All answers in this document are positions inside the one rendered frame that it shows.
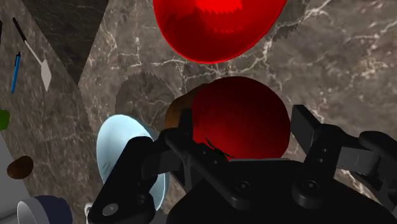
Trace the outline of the black handled white spatula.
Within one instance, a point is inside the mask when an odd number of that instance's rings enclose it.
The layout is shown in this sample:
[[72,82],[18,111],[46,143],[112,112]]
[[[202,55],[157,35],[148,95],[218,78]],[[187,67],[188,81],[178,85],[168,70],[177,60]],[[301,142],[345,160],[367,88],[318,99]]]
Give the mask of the black handled white spatula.
[[46,59],[41,60],[37,54],[34,52],[34,50],[32,49],[32,47],[30,46],[30,44],[28,44],[27,38],[25,37],[24,33],[22,32],[18,21],[15,17],[12,18],[12,21],[20,35],[20,37],[22,38],[23,42],[25,43],[25,45],[28,47],[29,51],[32,53],[32,55],[34,56],[34,58],[36,59],[36,61],[38,62],[38,64],[40,65],[41,68],[41,79],[43,81],[43,85],[45,88],[45,91],[47,92],[49,90],[49,86],[50,86],[50,82],[52,80],[52,74],[48,65],[48,62]]

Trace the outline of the brown oval object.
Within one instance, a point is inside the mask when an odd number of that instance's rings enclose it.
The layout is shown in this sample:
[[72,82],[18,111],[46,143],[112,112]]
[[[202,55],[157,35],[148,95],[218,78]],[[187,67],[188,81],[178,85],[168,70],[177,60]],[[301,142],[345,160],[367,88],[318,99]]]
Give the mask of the brown oval object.
[[31,174],[33,167],[32,158],[24,155],[8,165],[7,174],[13,179],[24,179]]

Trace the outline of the brown round fruit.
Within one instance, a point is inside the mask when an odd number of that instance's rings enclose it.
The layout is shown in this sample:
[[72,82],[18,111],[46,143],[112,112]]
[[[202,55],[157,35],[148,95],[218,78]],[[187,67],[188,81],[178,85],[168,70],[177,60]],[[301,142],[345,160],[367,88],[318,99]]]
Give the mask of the brown round fruit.
[[208,84],[203,83],[195,87],[191,91],[187,92],[185,95],[182,95],[172,101],[165,113],[164,129],[177,127],[179,125],[181,113],[185,109],[191,108],[196,94],[199,93],[206,86],[208,86]]

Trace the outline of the light blue plate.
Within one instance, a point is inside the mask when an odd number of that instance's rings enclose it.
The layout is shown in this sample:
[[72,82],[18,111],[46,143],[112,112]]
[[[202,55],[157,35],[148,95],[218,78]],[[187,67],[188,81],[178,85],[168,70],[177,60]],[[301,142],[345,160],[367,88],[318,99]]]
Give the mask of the light blue plate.
[[149,137],[157,140],[158,132],[128,115],[112,115],[101,125],[96,143],[98,169],[104,183],[99,197],[120,203],[121,197],[129,194],[131,182],[124,175],[126,168],[117,165],[127,143],[134,137]]

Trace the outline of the blue pen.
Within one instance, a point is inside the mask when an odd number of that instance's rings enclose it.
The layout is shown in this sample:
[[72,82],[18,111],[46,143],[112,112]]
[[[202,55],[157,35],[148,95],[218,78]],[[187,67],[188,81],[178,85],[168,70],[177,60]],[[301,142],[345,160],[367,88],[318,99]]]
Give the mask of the blue pen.
[[18,77],[18,70],[19,70],[19,65],[20,65],[20,59],[21,59],[21,53],[18,52],[15,57],[15,64],[14,64],[14,69],[13,69],[13,77],[12,77],[12,83],[11,83],[11,93],[12,94],[15,92],[15,87],[16,87],[16,82],[17,82],[17,77]]

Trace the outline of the red bowl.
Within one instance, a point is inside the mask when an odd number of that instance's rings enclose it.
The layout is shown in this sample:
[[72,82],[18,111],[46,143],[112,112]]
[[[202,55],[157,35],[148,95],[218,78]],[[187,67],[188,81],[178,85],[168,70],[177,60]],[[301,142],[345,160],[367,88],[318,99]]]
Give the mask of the red bowl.
[[198,63],[234,59],[273,26],[287,0],[153,0],[166,42]]

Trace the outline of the green round object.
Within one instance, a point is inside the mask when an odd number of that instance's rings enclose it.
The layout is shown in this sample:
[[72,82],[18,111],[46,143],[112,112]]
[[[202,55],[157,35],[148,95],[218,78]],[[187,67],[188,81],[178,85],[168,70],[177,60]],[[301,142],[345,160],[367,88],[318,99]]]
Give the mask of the green round object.
[[10,122],[10,112],[8,110],[0,109],[0,130],[8,128]]

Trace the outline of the red tomato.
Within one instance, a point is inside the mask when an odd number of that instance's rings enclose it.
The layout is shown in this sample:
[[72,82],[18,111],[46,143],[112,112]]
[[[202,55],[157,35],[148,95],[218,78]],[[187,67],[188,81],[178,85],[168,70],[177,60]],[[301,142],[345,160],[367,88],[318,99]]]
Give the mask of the red tomato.
[[232,158],[280,158],[290,138],[281,98],[251,78],[231,76],[206,85],[193,98],[193,140]]

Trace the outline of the dark blue mug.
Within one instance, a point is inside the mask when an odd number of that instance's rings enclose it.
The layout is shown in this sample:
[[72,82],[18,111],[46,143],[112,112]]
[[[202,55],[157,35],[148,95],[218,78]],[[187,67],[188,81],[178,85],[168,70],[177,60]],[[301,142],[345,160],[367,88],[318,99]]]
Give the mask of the dark blue mug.
[[71,209],[63,198],[40,195],[20,201],[18,224],[73,224]]

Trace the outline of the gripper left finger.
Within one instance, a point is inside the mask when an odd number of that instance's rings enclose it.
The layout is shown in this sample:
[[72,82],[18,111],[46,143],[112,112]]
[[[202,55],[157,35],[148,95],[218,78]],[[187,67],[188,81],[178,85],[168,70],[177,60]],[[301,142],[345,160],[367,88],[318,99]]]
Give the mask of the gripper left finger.
[[243,224],[252,203],[246,182],[230,177],[230,163],[192,140],[190,111],[177,128],[165,129],[153,141],[129,140],[117,165],[129,172],[129,194],[117,203],[99,197],[87,214],[88,224],[151,224],[162,206],[172,176],[183,182],[186,195],[172,208],[166,224]]

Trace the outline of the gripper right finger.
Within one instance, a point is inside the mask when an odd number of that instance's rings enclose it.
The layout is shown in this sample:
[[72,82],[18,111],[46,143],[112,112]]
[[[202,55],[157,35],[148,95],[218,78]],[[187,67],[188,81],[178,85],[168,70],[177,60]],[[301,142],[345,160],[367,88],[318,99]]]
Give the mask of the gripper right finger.
[[337,169],[349,171],[397,218],[397,141],[379,131],[350,136],[340,127],[321,123],[304,105],[294,105],[291,133],[306,153],[291,194],[306,209],[319,209]]

